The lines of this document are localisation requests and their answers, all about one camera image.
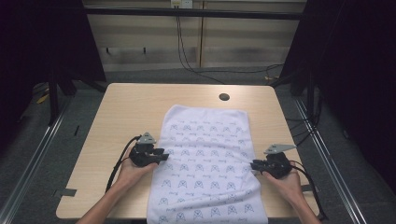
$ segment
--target wooden table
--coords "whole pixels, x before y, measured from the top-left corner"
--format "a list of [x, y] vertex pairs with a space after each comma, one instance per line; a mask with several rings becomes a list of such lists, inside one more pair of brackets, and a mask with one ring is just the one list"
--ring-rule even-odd
[[[219, 95], [227, 93], [228, 101]], [[293, 144], [288, 125], [274, 89], [264, 86], [111, 84], [99, 107], [78, 157], [68, 189], [74, 197], [63, 196], [56, 214], [59, 218], [82, 217], [105, 193], [106, 183], [128, 141], [150, 132], [160, 138], [165, 113], [172, 105], [230, 108], [247, 111], [256, 158], [263, 160], [271, 144]], [[289, 160], [300, 161], [296, 149], [286, 152]], [[109, 217], [146, 218], [152, 175], [144, 176], [116, 205]], [[302, 183], [307, 180], [301, 175]], [[268, 217], [295, 217], [292, 208], [263, 176], [262, 201]], [[312, 192], [305, 198], [318, 214]]]

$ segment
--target gray carpet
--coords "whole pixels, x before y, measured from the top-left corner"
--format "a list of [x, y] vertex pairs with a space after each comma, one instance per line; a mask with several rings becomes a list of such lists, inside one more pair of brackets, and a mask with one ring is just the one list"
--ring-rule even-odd
[[[210, 70], [255, 71], [257, 68], [224, 68]], [[281, 68], [269, 71], [270, 77], [279, 74]], [[265, 85], [265, 72], [260, 73], [204, 73], [225, 84]], [[108, 82], [142, 82], [142, 83], [205, 83], [219, 84], [217, 81], [198, 76], [184, 69], [153, 70], [142, 72], [124, 72], [106, 74]], [[77, 161], [92, 121], [102, 100], [103, 94], [90, 87], [76, 83], [77, 94], [71, 99], [64, 121], [56, 133], [49, 150], [42, 161], [35, 178], [24, 196], [13, 223], [74, 223], [75, 220], [61, 220], [55, 211], [60, 199], [52, 197], [56, 189], [63, 189]], [[289, 85], [276, 88], [276, 94], [290, 126], [296, 143], [308, 134], [300, 119], [296, 104], [289, 92]], [[0, 160], [1, 203], [16, 186], [18, 177], [23, 172], [29, 158], [38, 146], [40, 136], [47, 128], [50, 118], [48, 102], [36, 105], [32, 101], [26, 110], [25, 119], [19, 124], [15, 139], [11, 141], [7, 153]], [[332, 158], [340, 169], [343, 178], [356, 198], [367, 223], [396, 223], [396, 197], [372, 169], [359, 152], [353, 140], [345, 139], [343, 126], [337, 121], [332, 111], [324, 103], [318, 130]], [[323, 209], [329, 217], [324, 223], [353, 223], [337, 188], [330, 178], [315, 144], [308, 137], [298, 147], [302, 161], [320, 189], [319, 197]], [[106, 223], [131, 223], [128, 220], [108, 220]], [[299, 223], [296, 218], [270, 219], [270, 223]]]

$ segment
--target round hole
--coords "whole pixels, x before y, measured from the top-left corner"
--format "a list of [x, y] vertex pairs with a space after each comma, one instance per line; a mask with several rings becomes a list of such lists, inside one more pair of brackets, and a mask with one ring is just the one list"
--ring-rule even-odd
[[228, 101], [228, 100], [230, 100], [230, 95], [227, 94], [227, 93], [222, 93], [222, 94], [219, 95], [219, 98], [222, 101]]

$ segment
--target wire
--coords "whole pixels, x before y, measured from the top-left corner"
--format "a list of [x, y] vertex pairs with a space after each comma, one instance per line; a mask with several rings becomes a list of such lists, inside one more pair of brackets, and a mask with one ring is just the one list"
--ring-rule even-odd
[[298, 123], [298, 124], [294, 125], [293, 127], [289, 128], [289, 130], [291, 131], [291, 130], [293, 130], [293, 129], [297, 128], [298, 126], [301, 126], [302, 124], [303, 124], [303, 123], [302, 123], [302, 122], [300, 122], [300, 123]]
[[303, 138], [303, 140], [301, 140], [299, 143], [296, 144], [296, 146], [298, 147], [300, 144], [302, 144], [302, 143], [309, 137], [309, 135], [310, 135], [314, 130], [312, 130], [311, 132], [309, 132], [309, 133], [306, 135], [306, 137]]
[[321, 110], [323, 104], [323, 95], [319, 93], [318, 104], [317, 104], [317, 114], [314, 117], [314, 127], [317, 127], [320, 120]]
[[[181, 53], [180, 53], [180, 44], [181, 44], [181, 51], [183, 52], [183, 56], [184, 56], [184, 61], [186, 62], [187, 66], [183, 63], [182, 57], [181, 57]], [[186, 51], [184, 49], [184, 41], [183, 41], [183, 36], [181, 33], [181, 22], [180, 22], [180, 17], [177, 17], [177, 51], [178, 51], [178, 58], [180, 60], [181, 65], [184, 67], [184, 69], [186, 69], [189, 72], [193, 72], [195, 75], [198, 75], [200, 77], [206, 77], [206, 78], [210, 78], [214, 81], [217, 81], [218, 83], [221, 84], [225, 84], [224, 82], [215, 79], [213, 77], [209, 77], [209, 76], [205, 76], [202, 75], [202, 73], [236, 73], [236, 74], [254, 74], [254, 73], [262, 73], [265, 72], [267, 75], [267, 83], [266, 85], [269, 84], [269, 73], [268, 71], [275, 69], [279, 66], [284, 65], [283, 63], [278, 63], [278, 64], [271, 64], [269, 66], [267, 66], [265, 69], [262, 70], [255, 70], [255, 71], [232, 71], [232, 70], [206, 70], [206, 71], [196, 71], [194, 70], [189, 61], [187, 60], [187, 55], [186, 55]]]
[[321, 203], [320, 203], [320, 200], [319, 200], [319, 196], [318, 196], [317, 190], [316, 190], [316, 188], [315, 188], [315, 183], [314, 183], [314, 180], [312, 179], [311, 175], [309, 175], [309, 174], [306, 172], [305, 169], [301, 169], [301, 168], [299, 168], [299, 167], [297, 167], [297, 166], [293, 166], [293, 165], [291, 165], [290, 167], [292, 167], [293, 169], [296, 169], [296, 170], [300, 171], [303, 175], [305, 175], [306, 179], [308, 179], [309, 186], [311, 187], [312, 192], [314, 193], [314, 198], [315, 198], [315, 201], [317, 202], [317, 205], [318, 205], [318, 210], [319, 210], [318, 216], [319, 216], [319, 219], [320, 219], [320, 220], [328, 219], [327, 216], [326, 216], [326, 214], [325, 214], [324, 211], [323, 211], [322, 206], [321, 206]]
[[293, 162], [295, 162], [295, 163], [301, 165], [301, 167], [303, 167], [304, 171], [306, 171], [305, 167], [304, 167], [300, 162], [298, 162], [298, 161], [293, 161]]
[[297, 76], [300, 73], [301, 69], [297, 69], [297, 71], [293, 72], [292, 74], [286, 76], [286, 77], [281, 77], [277, 81], [271, 83], [271, 87], [276, 88], [280, 85], [282, 85], [284, 82], [290, 81], [294, 76]]
[[[178, 51], [178, 58], [179, 58], [179, 60], [180, 60], [181, 65], [182, 65], [187, 71], [189, 71], [189, 72], [193, 72], [194, 74], [196, 74], [196, 75], [198, 75], [198, 76], [200, 76], [200, 77], [206, 77], [206, 78], [212, 79], [212, 80], [214, 80], [214, 81], [216, 81], [216, 82], [218, 82], [218, 83], [220, 83], [220, 84], [225, 85], [224, 82], [222, 82], [222, 81], [220, 81], [220, 80], [218, 80], [218, 79], [215, 79], [215, 78], [213, 78], [213, 77], [209, 77], [209, 76], [202, 75], [202, 74], [200, 74], [200, 73], [194, 71], [194, 69], [192, 69], [192, 67], [191, 67], [190, 64], [189, 64], [189, 61], [187, 60], [186, 51], [184, 50], [183, 37], [182, 37], [182, 34], [181, 34], [180, 17], [176, 17], [176, 20], [177, 20], [177, 51]], [[186, 64], [187, 64], [188, 68], [186, 67], [186, 65], [185, 65], [185, 64], [183, 63], [183, 61], [181, 60], [181, 55], [180, 55], [180, 43], [181, 43], [182, 51], [183, 51], [183, 54], [184, 54], [184, 59], [185, 59], [185, 61], [186, 61]]]
[[142, 135], [139, 135], [139, 136], [134, 137], [133, 139], [131, 139], [131, 140], [126, 144], [124, 150], [122, 151], [122, 153], [121, 153], [121, 155], [120, 155], [119, 160], [117, 161], [116, 165], [115, 165], [114, 168], [113, 168], [113, 172], [111, 173], [110, 178], [108, 179], [107, 186], [106, 186], [106, 192], [111, 188], [111, 184], [113, 183], [114, 176], [116, 175], [117, 171], [119, 170], [120, 165], [121, 165], [122, 162], [123, 162], [123, 159], [122, 159], [122, 158], [125, 156], [125, 152], [126, 152], [126, 150], [128, 149], [129, 145], [131, 145], [131, 143], [132, 143], [134, 140], [138, 140], [141, 136], [142, 136]]
[[306, 133], [306, 131], [307, 131], [307, 130], [304, 130], [303, 132], [301, 132], [301, 133], [297, 133], [297, 134], [293, 135], [292, 137], [297, 137], [297, 136], [300, 136], [300, 135], [302, 135], [302, 134]]

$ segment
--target white towel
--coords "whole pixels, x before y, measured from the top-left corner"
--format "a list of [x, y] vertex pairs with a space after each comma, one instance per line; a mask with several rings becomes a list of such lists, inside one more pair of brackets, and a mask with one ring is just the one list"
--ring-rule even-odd
[[246, 112], [174, 105], [157, 147], [170, 155], [152, 177], [148, 224], [268, 223]]

